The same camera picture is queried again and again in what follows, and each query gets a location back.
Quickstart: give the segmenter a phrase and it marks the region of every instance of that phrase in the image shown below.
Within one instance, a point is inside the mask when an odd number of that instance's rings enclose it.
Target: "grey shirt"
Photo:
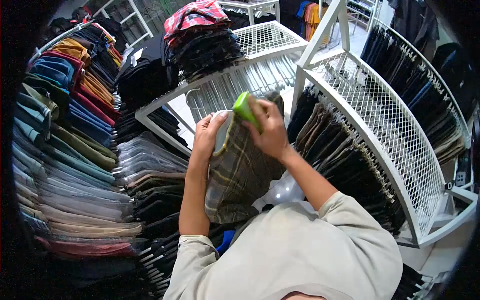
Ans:
[[[391,299],[401,275],[394,238],[337,192],[318,212],[292,202],[260,214],[220,259],[207,237],[181,236],[164,299]]]

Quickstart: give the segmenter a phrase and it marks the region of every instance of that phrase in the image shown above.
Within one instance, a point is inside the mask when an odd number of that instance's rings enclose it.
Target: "green lint roller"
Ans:
[[[237,101],[233,105],[233,111],[238,114],[242,119],[252,123],[258,129],[258,131],[260,131],[260,124],[253,115],[252,109],[248,105],[248,96],[250,96],[249,92],[241,93],[240,96],[237,98]]]

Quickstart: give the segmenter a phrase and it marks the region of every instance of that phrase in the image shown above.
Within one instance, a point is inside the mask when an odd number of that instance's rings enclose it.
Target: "plaid pants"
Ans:
[[[276,103],[283,116],[283,99],[278,92],[264,98]],[[239,116],[233,114],[231,122],[223,148],[210,159],[205,213],[213,223],[237,222],[257,215],[253,202],[265,195],[270,181],[280,179],[286,170],[253,144]]]

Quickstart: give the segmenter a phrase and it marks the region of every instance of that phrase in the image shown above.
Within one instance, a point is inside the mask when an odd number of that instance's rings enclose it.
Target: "person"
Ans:
[[[226,114],[201,120],[185,177],[178,257],[163,299],[391,299],[402,275],[392,235],[289,145],[275,104],[251,97],[249,105],[263,131],[244,122],[255,145],[287,168],[308,202],[279,204],[249,220],[218,258],[207,237],[204,197]]]

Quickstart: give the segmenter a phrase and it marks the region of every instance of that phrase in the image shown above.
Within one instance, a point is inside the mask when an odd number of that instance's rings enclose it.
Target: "hand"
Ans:
[[[288,143],[287,131],[278,107],[273,102],[257,100],[253,96],[248,98],[248,104],[262,128],[260,134],[253,124],[243,122],[250,129],[255,146],[282,162],[284,155],[292,148]]]
[[[216,133],[227,119],[228,113],[224,111],[213,120],[212,115],[213,114],[206,116],[197,123],[189,166],[208,167],[208,161],[215,147]]]

